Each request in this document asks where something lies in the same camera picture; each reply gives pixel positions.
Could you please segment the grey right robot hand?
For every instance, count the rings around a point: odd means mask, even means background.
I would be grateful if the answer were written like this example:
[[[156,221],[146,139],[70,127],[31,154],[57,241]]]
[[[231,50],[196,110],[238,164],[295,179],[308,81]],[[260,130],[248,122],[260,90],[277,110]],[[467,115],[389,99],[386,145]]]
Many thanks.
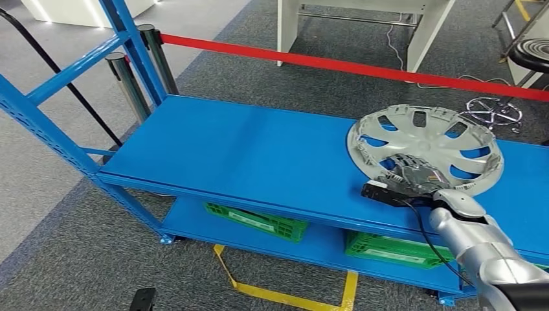
[[[431,194],[439,189],[450,189],[449,180],[434,166],[420,157],[394,154],[387,157],[394,166],[376,180],[404,193]]]

